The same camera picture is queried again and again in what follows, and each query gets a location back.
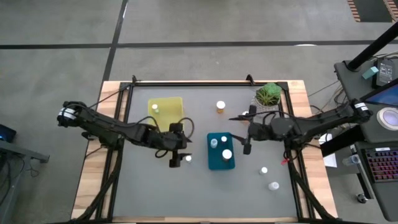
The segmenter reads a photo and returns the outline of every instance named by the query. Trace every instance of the black pole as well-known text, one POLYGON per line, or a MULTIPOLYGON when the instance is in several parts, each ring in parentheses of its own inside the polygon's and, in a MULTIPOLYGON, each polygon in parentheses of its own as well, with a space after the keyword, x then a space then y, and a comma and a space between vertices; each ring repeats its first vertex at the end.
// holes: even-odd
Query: black pole
POLYGON ((398 22, 392 25, 385 33, 383 33, 377 40, 371 45, 365 48, 358 56, 356 56, 347 65, 347 68, 351 71, 355 71, 365 61, 369 60, 374 54, 385 47, 389 42, 394 40, 398 36, 398 22))

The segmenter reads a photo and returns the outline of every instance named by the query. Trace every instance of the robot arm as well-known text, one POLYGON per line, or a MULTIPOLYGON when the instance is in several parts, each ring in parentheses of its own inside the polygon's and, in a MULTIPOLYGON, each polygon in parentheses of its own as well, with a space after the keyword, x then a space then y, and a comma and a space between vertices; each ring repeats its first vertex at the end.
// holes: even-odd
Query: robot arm
POLYGON ((183 124, 170 124, 169 131, 160 132, 157 126, 150 124, 123 123, 88 108, 82 102, 66 101, 57 116, 59 126, 81 127, 93 136, 97 136, 106 147, 117 147, 120 139, 149 147, 172 152, 169 167, 180 167, 180 161, 189 154, 179 154, 179 149, 187 148, 190 140, 184 135, 183 124))
POLYGON ((230 120, 250 120, 247 138, 233 136, 244 145, 244 154, 250 154, 250 140, 285 141, 287 149, 300 149, 310 142, 314 136, 325 133, 345 123, 364 123, 372 116, 366 105, 358 100, 351 100, 336 109, 320 113, 309 118, 288 117, 275 118, 269 124, 253 122, 256 106, 251 105, 249 114, 239 115, 230 120))

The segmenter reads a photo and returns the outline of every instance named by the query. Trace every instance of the gray table surface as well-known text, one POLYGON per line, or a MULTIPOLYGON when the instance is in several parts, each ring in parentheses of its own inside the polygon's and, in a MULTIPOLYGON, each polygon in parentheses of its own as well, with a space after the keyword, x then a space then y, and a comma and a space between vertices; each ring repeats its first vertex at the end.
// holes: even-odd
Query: gray table surface
MULTIPOLYGON (((228 118, 248 110, 256 87, 134 87, 129 122, 147 116, 150 98, 181 96, 185 116, 195 122, 193 141, 185 150, 192 162, 182 161, 169 168, 170 156, 154 157, 155 150, 124 146, 114 207, 115 217, 296 217, 294 196, 287 166, 280 164, 282 142, 252 142, 252 153, 243 155, 243 147, 234 140, 236 167, 213 171, 208 168, 206 135, 231 132, 245 136, 247 126, 228 118), (216 112, 216 102, 226 103, 224 113, 216 112), (260 175, 259 169, 268 173, 260 175), (276 181, 280 188, 270 191, 276 181)), ((185 131, 191 125, 186 123, 185 131)))

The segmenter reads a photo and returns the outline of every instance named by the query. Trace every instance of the rgb keyboard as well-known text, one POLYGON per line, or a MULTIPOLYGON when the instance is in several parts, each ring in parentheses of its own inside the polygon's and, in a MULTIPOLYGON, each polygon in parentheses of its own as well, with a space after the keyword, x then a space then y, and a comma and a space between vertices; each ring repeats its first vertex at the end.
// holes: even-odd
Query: rgb keyboard
POLYGON ((367 151, 365 153, 374 182, 398 181, 398 151, 367 151))

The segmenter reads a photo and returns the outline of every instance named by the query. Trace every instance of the plant pot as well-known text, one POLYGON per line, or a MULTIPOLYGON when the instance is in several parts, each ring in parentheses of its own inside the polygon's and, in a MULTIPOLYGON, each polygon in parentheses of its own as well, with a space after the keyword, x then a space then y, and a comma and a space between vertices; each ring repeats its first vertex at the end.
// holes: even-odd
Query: plant pot
POLYGON ((280 99, 279 99, 278 103, 274 106, 264 106, 257 100, 256 96, 254 96, 253 99, 251 100, 251 105, 257 106, 257 113, 262 113, 262 112, 266 112, 266 111, 279 110, 279 102, 280 102, 280 99))

